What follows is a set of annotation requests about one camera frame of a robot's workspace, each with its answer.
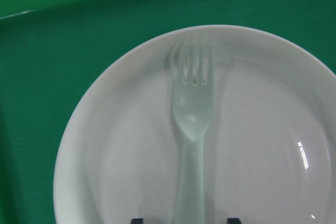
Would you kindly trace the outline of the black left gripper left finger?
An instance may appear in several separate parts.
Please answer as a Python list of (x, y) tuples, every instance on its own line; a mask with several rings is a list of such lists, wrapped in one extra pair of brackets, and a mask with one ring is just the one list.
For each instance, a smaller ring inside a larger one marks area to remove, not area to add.
[(131, 219), (130, 224), (144, 224), (144, 219), (143, 218), (133, 218)]

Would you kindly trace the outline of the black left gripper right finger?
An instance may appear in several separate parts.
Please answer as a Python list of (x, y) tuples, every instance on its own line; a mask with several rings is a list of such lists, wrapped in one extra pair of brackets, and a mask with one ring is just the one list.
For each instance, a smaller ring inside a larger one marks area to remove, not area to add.
[(240, 224), (239, 218), (227, 218), (227, 224)]

